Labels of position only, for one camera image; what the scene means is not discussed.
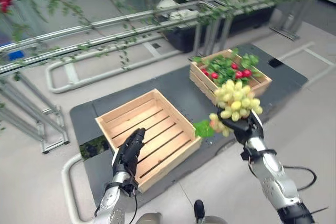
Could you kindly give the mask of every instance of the leg of metal stand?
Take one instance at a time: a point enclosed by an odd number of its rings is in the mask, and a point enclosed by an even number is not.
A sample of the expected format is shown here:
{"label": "leg of metal stand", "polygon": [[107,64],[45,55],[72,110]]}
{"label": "leg of metal stand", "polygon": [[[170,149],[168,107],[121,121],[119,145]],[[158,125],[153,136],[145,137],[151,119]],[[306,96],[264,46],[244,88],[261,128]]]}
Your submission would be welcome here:
{"label": "leg of metal stand", "polygon": [[218,20],[214,22],[214,29],[212,31],[212,34],[210,36],[210,41],[209,41],[208,55],[211,55],[214,52],[214,47],[215,47],[215,42],[216,42],[218,30],[219,30],[219,25],[221,23],[220,20],[221,18],[219,18]]}
{"label": "leg of metal stand", "polygon": [[300,11],[297,12],[297,14],[294,17],[294,20],[290,27],[288,28],[288,31],[292,34],[295,34],[298,29],[300,28],[303,18],[305,14],[307,13],[308,8],[311,6],[311,4],[314,2],[314,0],[305,0],[303,3]]}
{"label": "leg of metal stand", "polygon": [[29,81],[27,77],[25,77],[22,73],[19,73],[20,81],[27,86],[34,95],[36,95],[38,98],[40,98],[45,105],[47,105],[54,113],[58,113],[56,107],[46,98],[37,88],[36,86]]}
{"label": "leg of metal stand", "polygon": [[16,103],[20,104],[20,107],[25,107],[26,110],[30,110],[34,114],[34,118],[41,121],[42,123],[47,123],[51,125],[55,130],[57,130],[60,133],[64,132],[64,129],[62,129],[54,120],[52,120],[50,117],[45,115],[38,107],[35,106],[34,103],[32,103],[27,97],[25,97],[20,91],[18,91],[14,86],[12,86],[9,82],[6,82],[6,84],[2,85],[3,91],[9,91],[7,94],[12,96],[13,101],[15,100]]}
{"label": "leg of metal stand", "polygon": [[289,8],[286,9],[281,16],[280,21],[278,22],[278,24],[276,26],[274,26],[272,29],[275,30],[282,30],[285,27],[285,24],[287,22],[287,19],[289,18],[289,15],[292,13],[293,8],[295,6],[297,2],[291,2],[289,3]]}
{"label": "leg of metal stand", "polygon": [[205,39],[204,39],[204,48],[203,48],[203,55],[204,56],[207,56],[207,51],[208,51],[210,37],[211,37],[213,28],[214,28],[214,22],[211,22],[206,28]]}
{"label": "leg of metal stand", "polygon": [[202,25],[198,23],[195,29],[195,39],[194,39],[194,56],[198,55],[199,43],[201,40]]}
{"label": "leg of metal stand", "polygon": [[221,35],[220,40],[219,40],[219,50],[220,51],[224,50],[226,39],[227,39],[227,37],[229,35],[229,32],[230,32],[232,20],[233,20],[232,17],[226,17],[225,18],[222,35]]}
{"label": "leg of metal stand", "polygon": [[45,139],[41,137],[35,128],[33,128],[29,123],[22,120],[20,117],[18,117],[16,114],[14,114],[12,111],[10,111],[7,108],[1,108],[0,109],[0,118],[5,120],[6,122],[10,123],[14,127],[18,128],[23,133],[27,134],[31,138],[40,141],[41,143],[45,142]]}

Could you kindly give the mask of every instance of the crate with vegetables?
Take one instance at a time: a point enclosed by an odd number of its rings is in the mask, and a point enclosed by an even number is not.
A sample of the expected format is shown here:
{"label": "crate with vegetables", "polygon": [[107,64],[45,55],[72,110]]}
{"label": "crate with vegetables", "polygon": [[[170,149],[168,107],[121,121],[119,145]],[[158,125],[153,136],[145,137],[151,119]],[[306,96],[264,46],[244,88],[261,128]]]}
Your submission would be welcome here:
{"label": "crate with vegetables", "polygon": [[272,80],[260,72],[256,66],[257,56],[238,55],[238,49],[224,50],[207,57],[195,57],[190,65],[190,79],[199,89],[217,105],[214,92],[227,80],[241,81],[249,85],[256,97],[261,96]]}

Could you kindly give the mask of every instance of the dark gray mat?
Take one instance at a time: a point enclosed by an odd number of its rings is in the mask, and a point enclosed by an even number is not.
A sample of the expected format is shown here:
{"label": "dark gray mat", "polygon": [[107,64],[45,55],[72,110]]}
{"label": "dark gray mat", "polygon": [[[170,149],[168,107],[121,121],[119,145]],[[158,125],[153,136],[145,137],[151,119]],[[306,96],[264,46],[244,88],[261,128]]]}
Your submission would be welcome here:
{"label": "dark gray mat", "polygon": [[[258,69],[273,80],[268,90],[261,97],[261,105],[264,107],[264,113],[261,119],[265,122],[272,117],[294,93],[300,90],[307,82],[307,78],[283,64],[280,64],[276,68],[270,66],[269,61],[273,60],[273,57],[254,45],[248,44],[239,46],[240,54],[243,55],[246,52],[259,56],[260,63]],[[216,111],[211,101],[189,79],[189,67],[184,67],[74,107],[70,111],[70,116],[78,144],[82,145],[102,135],[102,132],[95,122],[95,117],[115,109],[155,88],[191,122],[199,122],[207,119],[211,112]],[[145,194],[139,195],[139,206],[161,194],[180,178],[202,166],[233,139],[233,135],[223,139],[221,134],[205,139],[197,152],[191,155],[177,168],[173,169]],[[110,150],[104,151],[84,161],[96,205],[99,204],[103,196],[105,185],[112,180],[111,161],[112,153]]]}

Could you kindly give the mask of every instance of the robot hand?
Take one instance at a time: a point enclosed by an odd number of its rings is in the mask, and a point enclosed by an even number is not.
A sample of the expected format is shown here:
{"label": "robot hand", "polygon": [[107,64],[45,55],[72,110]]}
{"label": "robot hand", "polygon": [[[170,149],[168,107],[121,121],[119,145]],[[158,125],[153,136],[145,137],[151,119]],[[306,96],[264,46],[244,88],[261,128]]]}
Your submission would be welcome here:
{"label": "robot hand", "polygon": [[277,210],[285,224],[315,223],[310,211],[302,202],[296,185],[285,173],[276,158],[276,151],[268,149],[264,141],[263,125],[252,110],[247,119],[222,119],[219,108],[217,115],[221,122],[234,130],[237,141],[243,145],[243,160],[248,161],[250,171],[259,179],[266,198]]}
{"label": "robot hand", "polygon": [[138,157],[143,147],[145,129],[135,130],[114,154],[112,160],[113,180],[105,188],[105,194],[95,215],[95,224],[124,223],[127,198],[138,188],[135,180]]}

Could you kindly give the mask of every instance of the black cable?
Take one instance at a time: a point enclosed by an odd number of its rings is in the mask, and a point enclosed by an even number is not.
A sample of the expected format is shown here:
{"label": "black cable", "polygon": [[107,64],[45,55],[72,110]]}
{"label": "black cable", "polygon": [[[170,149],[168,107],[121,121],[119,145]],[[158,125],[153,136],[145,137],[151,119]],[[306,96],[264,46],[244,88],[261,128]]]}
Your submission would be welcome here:
{"label": "black cable", "polygon": [[135,195],[135,193],[134,193],[134,199],[135,199],[135,212],[134,212],[134,216],[133,216],[133,218],[132,218],[132,220],[130,221],[129,224],[131,224],[132,221],[134,220],[135,216],[137,215],[136,211],[138,210],[138,200],[137,200],[137,196]]}
{"label": "black cable", "polygon": [[308,185],[298,188],[298,191],[303,191],[303,190],[308,189],[313,184],[315,184],[315,182],[317,180],[316,173],[313,170],[311,170],[311,169],[309,169],[307,167],[303,167],[303,166],[288,166],[288,165],[284,165],[283,167],[286,168],[286,169],[306,170],[306,171],[310,172],[313,175],[313,180]]}

